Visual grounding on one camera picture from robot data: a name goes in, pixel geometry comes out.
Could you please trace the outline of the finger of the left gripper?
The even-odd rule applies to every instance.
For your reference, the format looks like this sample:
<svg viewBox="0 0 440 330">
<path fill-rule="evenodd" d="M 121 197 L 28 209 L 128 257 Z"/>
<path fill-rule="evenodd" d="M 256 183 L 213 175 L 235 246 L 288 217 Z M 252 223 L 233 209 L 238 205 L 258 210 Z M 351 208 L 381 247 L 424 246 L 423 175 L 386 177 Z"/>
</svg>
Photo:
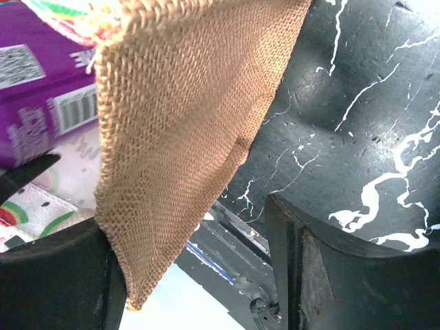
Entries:
<svg viewBox="0 0 440 330">
<path fill-rule="evenodd" d="M 14 193 L 25 187 L 33 179 L 53 166 L 61 158 L 58 154 L 46 154 L 33 159 L 17 168 L 1 169 L 0 202 L 4 203 Z"/>
</svg>

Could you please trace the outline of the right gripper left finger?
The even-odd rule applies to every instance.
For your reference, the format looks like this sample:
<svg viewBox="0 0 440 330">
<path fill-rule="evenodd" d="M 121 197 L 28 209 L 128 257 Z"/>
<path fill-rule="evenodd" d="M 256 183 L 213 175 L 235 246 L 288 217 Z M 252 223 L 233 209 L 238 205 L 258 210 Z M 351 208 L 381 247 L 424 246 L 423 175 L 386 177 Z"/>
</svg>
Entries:
<svg viewBox="0 0 440 330">
<path fill-rule="evenodd" d="M 2 329 L 119 329 L 126 299 L 93 219 L 1 254 Z"/>
</svg>

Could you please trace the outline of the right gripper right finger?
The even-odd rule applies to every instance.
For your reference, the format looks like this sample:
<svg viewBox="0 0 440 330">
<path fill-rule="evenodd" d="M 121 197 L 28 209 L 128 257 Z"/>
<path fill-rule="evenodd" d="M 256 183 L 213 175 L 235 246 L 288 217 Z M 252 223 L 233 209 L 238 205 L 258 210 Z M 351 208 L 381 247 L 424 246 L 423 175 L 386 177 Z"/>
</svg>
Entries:
<svg viewBox="0 0 440 330">
<path fill-rule="evenodd" d="M 284 329 L 438 329 L 439 248 L 403 252 L 265 200 Z"/>
</svg>

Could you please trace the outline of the burlap watermelon canvas bag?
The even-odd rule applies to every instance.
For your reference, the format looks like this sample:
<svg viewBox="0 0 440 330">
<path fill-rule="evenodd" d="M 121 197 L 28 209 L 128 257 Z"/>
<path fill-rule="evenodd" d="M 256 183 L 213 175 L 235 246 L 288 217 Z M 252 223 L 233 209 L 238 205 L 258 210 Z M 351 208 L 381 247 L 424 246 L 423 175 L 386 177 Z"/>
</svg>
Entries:
<svg viewBox="0 0 440 330">
<path fill-rule="evenodd" d="M 244 164 L 309 1 L 21 1 L 91 47 L 99 128 L 95 219 L 140 310 Z M 1 224 L 38 209 L 10 197 Z"/>
</svg>

